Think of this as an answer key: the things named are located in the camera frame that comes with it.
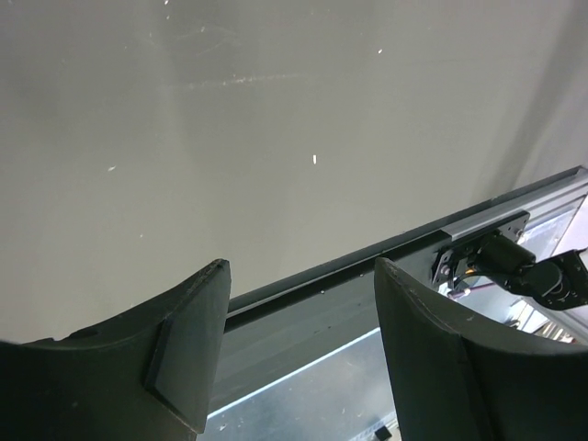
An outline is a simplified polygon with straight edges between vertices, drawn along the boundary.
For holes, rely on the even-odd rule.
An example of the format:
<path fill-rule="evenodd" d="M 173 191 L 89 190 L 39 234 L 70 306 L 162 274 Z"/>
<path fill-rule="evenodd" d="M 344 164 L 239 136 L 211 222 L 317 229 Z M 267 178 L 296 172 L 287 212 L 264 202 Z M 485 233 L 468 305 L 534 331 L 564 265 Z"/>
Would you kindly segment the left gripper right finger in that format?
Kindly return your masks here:
<path fill-rule="evenodd" d="M 375 299 L 405 440 L 584 440 L 587 349 L 527 334 L 380 258 Z"/>

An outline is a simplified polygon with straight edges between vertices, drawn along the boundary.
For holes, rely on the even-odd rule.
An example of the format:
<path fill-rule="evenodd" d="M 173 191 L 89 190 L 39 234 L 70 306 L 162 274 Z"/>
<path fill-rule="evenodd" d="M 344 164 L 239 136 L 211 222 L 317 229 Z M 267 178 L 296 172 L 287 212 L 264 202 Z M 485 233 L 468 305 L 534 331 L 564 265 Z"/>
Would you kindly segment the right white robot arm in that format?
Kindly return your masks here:
<path fill-rule="evenodd" d="M 587 304 L 586 249 L 539 261 L 513 238 L 495 230 L 464 238 L 438 252 L 432 283 L 454 290 L 469 278 L 486 277 L 543 308 L 566 311 Z"/>

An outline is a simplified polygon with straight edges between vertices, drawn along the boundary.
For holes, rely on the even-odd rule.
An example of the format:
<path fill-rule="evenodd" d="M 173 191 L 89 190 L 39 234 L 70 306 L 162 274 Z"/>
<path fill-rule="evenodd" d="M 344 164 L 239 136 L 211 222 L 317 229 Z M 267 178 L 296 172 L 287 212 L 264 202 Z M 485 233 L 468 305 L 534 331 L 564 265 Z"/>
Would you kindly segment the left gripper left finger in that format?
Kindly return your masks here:
<path fill-rule="evenodd" d="M 4 440 L 194 440 L 205 430 L 231 291 L 217 259 L 62 340 L 1 345 Z"/>

